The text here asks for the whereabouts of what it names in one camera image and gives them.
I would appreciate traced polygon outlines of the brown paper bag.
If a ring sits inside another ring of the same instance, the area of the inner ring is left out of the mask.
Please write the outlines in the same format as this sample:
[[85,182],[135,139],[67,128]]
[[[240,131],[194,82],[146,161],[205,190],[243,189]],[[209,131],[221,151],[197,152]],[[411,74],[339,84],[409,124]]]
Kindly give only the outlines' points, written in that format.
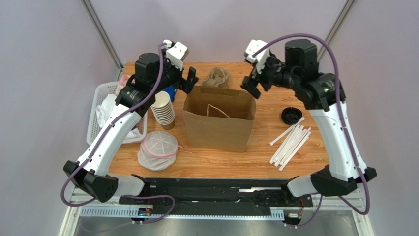
[[197,86],[187,95],[183,115],[191,147],[245,152],[256,101],[244,90]]

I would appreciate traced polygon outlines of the bundle of white straws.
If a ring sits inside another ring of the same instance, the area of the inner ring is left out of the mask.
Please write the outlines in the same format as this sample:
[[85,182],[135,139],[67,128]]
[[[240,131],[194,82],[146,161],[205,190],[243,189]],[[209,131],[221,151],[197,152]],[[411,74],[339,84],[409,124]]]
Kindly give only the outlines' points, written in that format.
[[300,124],[304,120],[305,117],[300,118],[296,124],[291,125],[269,143],[270,146],[273,146],[280,141],[280,139],[283,137],[285,138],[269,161],[270,164],[278,167],[279,171],[283,171],[285,169],[287,164],[311,136],[311,127],[306,128],[304,125]]

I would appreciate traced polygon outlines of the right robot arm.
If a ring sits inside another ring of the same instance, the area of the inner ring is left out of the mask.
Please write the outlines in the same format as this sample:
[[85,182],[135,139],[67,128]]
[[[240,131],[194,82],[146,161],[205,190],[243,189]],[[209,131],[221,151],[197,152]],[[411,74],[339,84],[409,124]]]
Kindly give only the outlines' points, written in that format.
[[280,61],[262,40],[252,40],[245,59],[253,66],[241,87],[259,98],[272,86],[294,91],[317,124],[329,164],[311,174],[295,177],[282,184],[290,198],[319,193],[326,197],[345,196],[363,181],[371,181],[377,171],[368,167],[356,147],[349,126],[345,93],[335,73],[319,72],[317,47],[307,39],[295,39],[285,45],[285,61]]

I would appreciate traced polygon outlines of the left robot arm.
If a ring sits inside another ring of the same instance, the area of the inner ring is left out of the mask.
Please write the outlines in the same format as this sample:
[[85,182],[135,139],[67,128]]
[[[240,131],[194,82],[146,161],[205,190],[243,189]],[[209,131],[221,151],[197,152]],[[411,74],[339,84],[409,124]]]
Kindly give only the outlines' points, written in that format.
[[135,62],[135,73],[120,90],[112,113],[98,136],[77,161],[67,161],[63,167],[75,187],[92,197],[107,202],[113,196],[139,196],[145,186],[137,175],[113,176],[109,167],[116,152],[131,129],[155,102],[155,95],[169,86],[190,93],[197,83],[196,70],[182,76],[187,53],[145,53]]

